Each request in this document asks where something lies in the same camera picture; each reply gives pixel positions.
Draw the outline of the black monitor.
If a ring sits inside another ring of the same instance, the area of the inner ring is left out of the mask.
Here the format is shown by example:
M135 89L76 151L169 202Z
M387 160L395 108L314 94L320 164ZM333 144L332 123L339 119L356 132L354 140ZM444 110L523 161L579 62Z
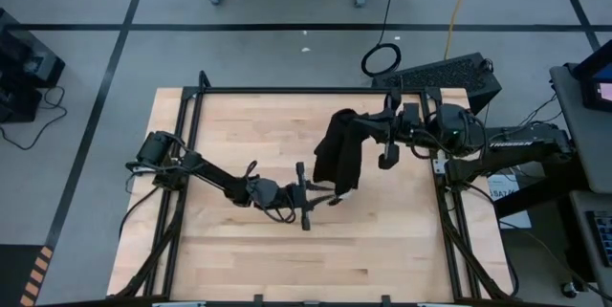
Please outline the black monitor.
M571 69L583 105L612 113L612 39Z

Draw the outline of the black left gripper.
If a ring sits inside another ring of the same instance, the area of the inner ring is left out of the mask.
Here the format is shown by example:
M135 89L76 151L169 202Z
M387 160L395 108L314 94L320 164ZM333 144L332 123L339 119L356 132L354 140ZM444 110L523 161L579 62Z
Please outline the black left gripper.
M308 202L306 194L307 180L305 178L305 166L303 162L298 162L295 164L295 173L297 176L297 181L295 183L280 187L278 189L274 197L274 210L280 223L291 224L296 219L295 210L299 208L301 211L301 228L303 230L310 230L311 223L309 211L313 211L317 205L323 202L326 202L329 206L335 206L341 202L341 199L332 194L319 196ZM312 181L308 182L308 189L312 191L335 190L333 187L316 185Z

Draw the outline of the black keyboard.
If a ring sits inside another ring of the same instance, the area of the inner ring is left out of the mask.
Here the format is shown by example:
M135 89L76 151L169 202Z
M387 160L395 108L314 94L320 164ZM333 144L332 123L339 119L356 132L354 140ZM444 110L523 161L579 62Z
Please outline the black keyboard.
M612 268L612 211L589 210L585 214L601 262Z

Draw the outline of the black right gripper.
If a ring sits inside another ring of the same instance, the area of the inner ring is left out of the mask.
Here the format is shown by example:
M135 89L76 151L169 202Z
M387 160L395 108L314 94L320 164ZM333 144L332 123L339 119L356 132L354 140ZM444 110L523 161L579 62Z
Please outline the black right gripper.
M402 93L390 91L385 95L381 112L363 113L354 117L364 132L372 134L377 143L384 144L384 151L378 159L380 169L390 169L399 161L400 147L397 142L413 144L410 137L416 128L403 128L403 109Z

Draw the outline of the black equipment box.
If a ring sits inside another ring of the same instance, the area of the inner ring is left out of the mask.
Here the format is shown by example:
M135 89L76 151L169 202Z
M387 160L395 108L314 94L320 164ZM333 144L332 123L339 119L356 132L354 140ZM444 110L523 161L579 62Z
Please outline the black equipment box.
M56 87L65 62L0 8L0 123L32 122L43 96Z

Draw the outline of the black perforated computer tower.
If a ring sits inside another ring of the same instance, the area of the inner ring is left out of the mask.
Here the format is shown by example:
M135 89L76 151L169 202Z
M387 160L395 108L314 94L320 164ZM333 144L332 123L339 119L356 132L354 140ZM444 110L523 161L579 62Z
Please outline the black perforated computer tower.
M374 77L373 88L403 86L406 90L463 88L473 113L478 114L502 90L493 74L492 61L480 53L461 55L448 60Z

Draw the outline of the black table base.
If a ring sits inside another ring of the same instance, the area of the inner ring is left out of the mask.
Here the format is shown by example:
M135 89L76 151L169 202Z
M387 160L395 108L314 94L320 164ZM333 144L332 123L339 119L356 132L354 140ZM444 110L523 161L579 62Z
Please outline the black table base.
M577 155L564 163L542 163L546 176L519 191L498 199L494 205L499 219L536 206L553 203L556 213L548 229L563 231L566 242L562 253L569 267L582 278L595 280L570 192L589 191L588 181Z

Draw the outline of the grey side table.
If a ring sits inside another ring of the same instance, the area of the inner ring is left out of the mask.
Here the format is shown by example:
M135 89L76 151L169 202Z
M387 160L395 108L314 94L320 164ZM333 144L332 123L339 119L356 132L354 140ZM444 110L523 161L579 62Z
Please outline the grey side table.
M612 194L612 113L585 108L570 70L549 70L557 98L590 189Z

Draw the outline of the black aluminium rig frame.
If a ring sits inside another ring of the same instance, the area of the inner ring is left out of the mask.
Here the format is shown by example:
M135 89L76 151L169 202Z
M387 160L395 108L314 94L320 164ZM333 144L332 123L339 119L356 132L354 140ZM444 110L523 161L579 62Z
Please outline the black aluminium rig frame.
M178 132L230 174L256 173L287 185L295 166L312 167L331 116L342 108L376 113L383 94L365 88L161 88L151 131ZM108 291L117 294L174 224L149 280L147 295L214 302L450 302L485 289L445 238L443 215L457 222L473 254L505 293L512 290L500 231L485 179L459 196L440 194L431 163L401 151L380 170L382 147L363 146L360 186L334 207L318 206L311 228L276 223L238 208L218 189L190 179L179 192L159 192L150 176L133 185Z

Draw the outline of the black towel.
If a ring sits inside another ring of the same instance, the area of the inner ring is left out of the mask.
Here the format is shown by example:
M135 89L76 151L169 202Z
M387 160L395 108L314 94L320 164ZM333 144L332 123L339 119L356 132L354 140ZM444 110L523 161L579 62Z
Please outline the black towel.
M337 111L314 151L314 182L333 183L337 200L359 186L362 143L369 138L358 122L361 118L353 109Z

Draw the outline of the low grey table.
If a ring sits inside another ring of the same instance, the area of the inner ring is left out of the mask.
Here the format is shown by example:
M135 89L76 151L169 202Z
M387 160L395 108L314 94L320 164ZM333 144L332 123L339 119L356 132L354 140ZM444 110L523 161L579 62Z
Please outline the low grey table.
M577 217L579 235L586 249L590 269L600 291L612 298L612 268L601 262L593 234L586 219L586 211L612 211L612 194L598 194L587 191L572 191L570 201Z

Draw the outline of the white paper sheet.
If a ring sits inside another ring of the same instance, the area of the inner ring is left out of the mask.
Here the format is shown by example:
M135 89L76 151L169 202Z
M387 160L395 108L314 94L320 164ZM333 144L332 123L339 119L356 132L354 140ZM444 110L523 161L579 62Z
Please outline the white paper sheet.
M519 190L519 185L514 175L506 176L503 174L495 174L487 179L490 196L494 201L504 198ZM502 229L510 229L515 226L520 229L530 229L532 222L526 210L503 217L501 219Z

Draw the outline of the black orange hazard mat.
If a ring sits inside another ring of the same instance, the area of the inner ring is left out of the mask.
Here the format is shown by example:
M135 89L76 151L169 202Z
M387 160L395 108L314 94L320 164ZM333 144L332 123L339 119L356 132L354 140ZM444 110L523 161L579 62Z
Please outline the black orange hazard mat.
M0 245L0 307L36 304L54 249L41 245Z

